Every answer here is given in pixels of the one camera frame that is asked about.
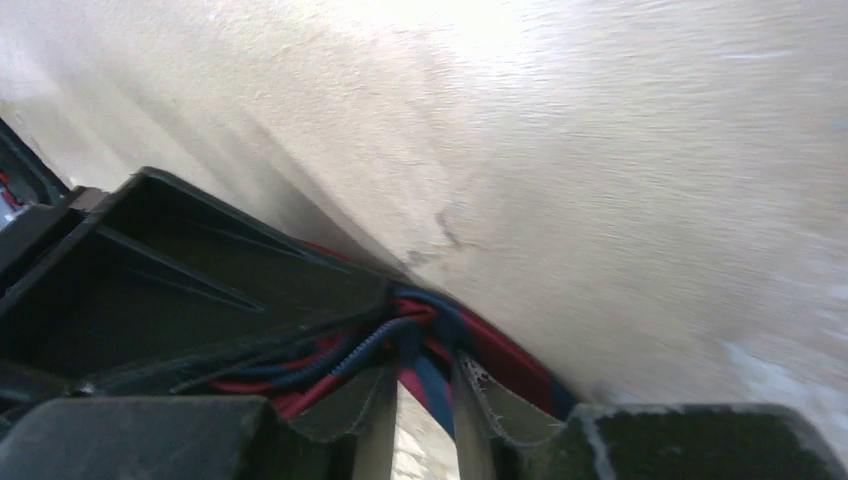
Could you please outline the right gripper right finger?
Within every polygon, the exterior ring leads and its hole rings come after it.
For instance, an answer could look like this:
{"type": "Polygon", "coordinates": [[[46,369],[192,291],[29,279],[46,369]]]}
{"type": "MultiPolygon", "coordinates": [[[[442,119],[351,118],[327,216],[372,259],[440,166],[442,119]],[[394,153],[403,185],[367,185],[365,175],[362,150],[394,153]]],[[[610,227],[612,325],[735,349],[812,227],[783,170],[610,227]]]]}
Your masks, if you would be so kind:
{"type": "Polygon", "coordinates": [[[819,431],[774,404],[581,403],[557,420],[474,360],[454,366],[464,479],[844,479],[819,431]]]}

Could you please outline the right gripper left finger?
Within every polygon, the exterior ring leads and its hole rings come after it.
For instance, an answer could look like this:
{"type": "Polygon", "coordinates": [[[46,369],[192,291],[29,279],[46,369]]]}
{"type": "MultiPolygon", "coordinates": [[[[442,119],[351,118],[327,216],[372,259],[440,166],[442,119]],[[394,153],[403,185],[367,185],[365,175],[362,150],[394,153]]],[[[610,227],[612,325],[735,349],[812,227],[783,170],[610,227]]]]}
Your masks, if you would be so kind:
{"type": "Polygon", "coordinates": [[[396,387],[369,369],[291,420],[264,399],[73,397],[67,380],[1,365],[5,479],[386,479],[396,387]]]}

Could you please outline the red navy striped tie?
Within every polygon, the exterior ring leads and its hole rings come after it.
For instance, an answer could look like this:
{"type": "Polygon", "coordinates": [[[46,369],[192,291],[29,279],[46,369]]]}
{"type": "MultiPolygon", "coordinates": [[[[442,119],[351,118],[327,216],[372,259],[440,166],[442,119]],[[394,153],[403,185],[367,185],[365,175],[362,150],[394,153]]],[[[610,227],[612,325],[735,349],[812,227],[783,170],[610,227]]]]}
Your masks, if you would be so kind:
{"type": "Polygon", "coordinates": [[[367,371],[384,368],[391,384],[402,386],[453,436],[457,381],[451,371],[463,358],[485,379],[556,420],[566,419],[577,404],[561,380],[496,327],[442,295],[403,282],[390,285],[386,312],[375,324],[321,335],[205,385],[218,394],[260,396],[293,420],[367,371]]]}

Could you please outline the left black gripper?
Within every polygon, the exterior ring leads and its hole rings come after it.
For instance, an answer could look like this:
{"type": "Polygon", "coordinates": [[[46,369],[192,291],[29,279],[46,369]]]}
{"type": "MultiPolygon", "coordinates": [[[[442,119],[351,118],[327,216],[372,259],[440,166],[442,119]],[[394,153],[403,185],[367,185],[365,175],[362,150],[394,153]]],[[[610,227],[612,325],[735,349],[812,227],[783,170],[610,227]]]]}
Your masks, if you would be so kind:
{"type": "Polygon", "coordinates": [[[372,324],[388,280],[146,167],[82,206],[1,123],[1,436],[41,403],[190,390],[372,324]]]}

